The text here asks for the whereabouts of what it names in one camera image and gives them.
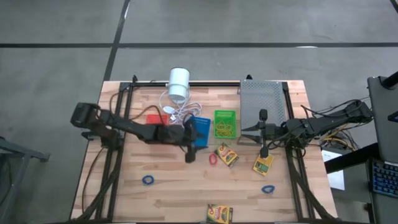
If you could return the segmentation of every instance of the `keyboard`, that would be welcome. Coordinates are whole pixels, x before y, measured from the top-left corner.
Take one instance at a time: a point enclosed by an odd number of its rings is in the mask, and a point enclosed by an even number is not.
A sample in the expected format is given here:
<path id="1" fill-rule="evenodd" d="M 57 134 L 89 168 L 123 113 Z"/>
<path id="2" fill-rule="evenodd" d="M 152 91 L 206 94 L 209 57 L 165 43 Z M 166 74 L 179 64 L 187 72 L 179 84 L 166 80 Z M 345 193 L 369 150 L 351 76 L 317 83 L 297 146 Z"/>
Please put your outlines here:
<path id="1" fill-rule="evenodd" d="M 374 192 L 398 198 L 398 166 L 372 161 Z"/>

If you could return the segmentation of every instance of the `red ring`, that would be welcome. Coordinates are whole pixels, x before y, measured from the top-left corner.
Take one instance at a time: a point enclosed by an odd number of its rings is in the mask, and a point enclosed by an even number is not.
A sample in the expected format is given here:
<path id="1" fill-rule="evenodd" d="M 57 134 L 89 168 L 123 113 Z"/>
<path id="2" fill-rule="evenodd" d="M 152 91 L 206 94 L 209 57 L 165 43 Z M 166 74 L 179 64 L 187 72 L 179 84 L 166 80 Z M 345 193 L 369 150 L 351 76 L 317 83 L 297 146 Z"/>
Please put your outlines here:
<path id="1" fill-rule="evenodd" d="M 217 155 L 212 153 L 209 156 L 209 163 L 210 165 L 216 165 L 217 164 Z"/>

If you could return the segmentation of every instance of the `green object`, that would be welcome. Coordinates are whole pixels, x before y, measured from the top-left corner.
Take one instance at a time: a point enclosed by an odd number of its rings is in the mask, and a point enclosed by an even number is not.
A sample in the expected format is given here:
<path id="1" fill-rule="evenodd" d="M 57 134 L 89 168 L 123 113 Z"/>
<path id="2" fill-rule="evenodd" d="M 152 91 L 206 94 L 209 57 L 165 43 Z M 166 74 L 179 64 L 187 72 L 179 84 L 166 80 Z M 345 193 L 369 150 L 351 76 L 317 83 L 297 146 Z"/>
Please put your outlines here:
<path id="1" fill-rule="evenodd" d="M 263 172 L 267 172 L 268 171 L 268 167 L 264 164 L 261 164 L 260 162 L 256 163 L 256 168 L 263 171 Z"/>
<path id="2" fill-rule="evenodd" d="M 214 137 L 236 138 L 236 113 L 230 110 L 214 111 Z"/>

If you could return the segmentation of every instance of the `red object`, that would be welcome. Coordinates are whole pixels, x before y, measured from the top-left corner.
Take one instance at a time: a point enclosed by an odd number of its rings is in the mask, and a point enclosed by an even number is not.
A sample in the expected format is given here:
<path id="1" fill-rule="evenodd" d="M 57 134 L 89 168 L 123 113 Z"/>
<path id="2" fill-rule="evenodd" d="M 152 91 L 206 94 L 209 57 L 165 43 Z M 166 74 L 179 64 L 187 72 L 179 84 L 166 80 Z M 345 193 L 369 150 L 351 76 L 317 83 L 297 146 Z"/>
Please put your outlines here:
<path id="1" fill-rule="evenodd" d="M 162 115 L 162 120 L 165 125 L 169 124 L 169 116 L 167 114 Z M 147 124 L 162 124 L 162 120 L 160 120 L 159 114 L 147 115 Z"/>
<path id="2" fill-rule="evenodd" d="M 209 163 L 210 165 L 216 165 L 217 164 L 217 155 L 212 153 L 209 156 Z"/>

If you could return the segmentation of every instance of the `black stand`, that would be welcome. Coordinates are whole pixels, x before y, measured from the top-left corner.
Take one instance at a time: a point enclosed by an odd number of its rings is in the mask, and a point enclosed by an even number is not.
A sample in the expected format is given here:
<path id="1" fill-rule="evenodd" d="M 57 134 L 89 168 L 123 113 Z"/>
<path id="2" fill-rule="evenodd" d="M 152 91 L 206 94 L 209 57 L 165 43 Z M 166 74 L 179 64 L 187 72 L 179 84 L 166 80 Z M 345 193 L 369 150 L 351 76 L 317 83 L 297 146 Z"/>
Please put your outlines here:
<path id="1" fill-rule="evenodd" d="M 330 174 L 351 166 L 362 164 L 370 158 L 380 159 L 378 143 L 373 143 L 357 151 L 326 161 L 326 173 Z"/>
<path id="2" fill-rule="evenodd" d="M 16 176 L 13 178 L 12 183 L 9 183 L 11 184 L 11 188 L 8 195 L 6 196 L 7 198 L 4 203 L 3 210 L 0 214 L 0 223 L 8 223 L 9 216 L 12 209 L 14 208 L 14 204 L 17 198 L 19 186 L 21 185 L 24 178 L 24 174 L 27 169 L 27 165 L 29 164 L 30 158 L 39 159 L 40 162 L 47 162 L 49 160 L 50 154 L 44 154 L 19 146 L 17 144 L 6 141 L 2 137 L 0 137 L 0 149 L 4 150 L 3 152 L 0 152 L 0 154 L 9 157 L 18 157 L 22 160 L 21 164 L 19 165 L 18 171 L 16 172 Z"/>

